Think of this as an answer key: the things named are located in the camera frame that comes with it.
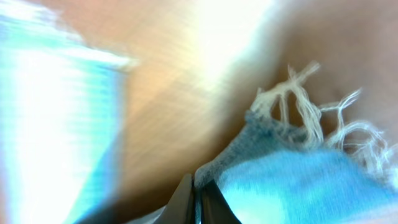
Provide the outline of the blue denim jeans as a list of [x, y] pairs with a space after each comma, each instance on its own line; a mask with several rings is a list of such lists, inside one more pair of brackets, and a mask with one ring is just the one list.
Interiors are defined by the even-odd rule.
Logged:
[[1, 222], [397, 222], [396, 1], [2, 1]]

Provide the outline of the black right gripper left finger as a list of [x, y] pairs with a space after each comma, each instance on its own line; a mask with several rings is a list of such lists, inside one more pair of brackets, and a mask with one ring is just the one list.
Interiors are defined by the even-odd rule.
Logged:
[[193, 177], [185, 174], [164, 207], [126, 224], [195, 224]]

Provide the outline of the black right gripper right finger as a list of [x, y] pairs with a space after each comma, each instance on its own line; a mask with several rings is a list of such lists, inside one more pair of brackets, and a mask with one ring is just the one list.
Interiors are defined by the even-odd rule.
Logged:
[[241, 224], [214, 180], [200, 189], [202, 224]]

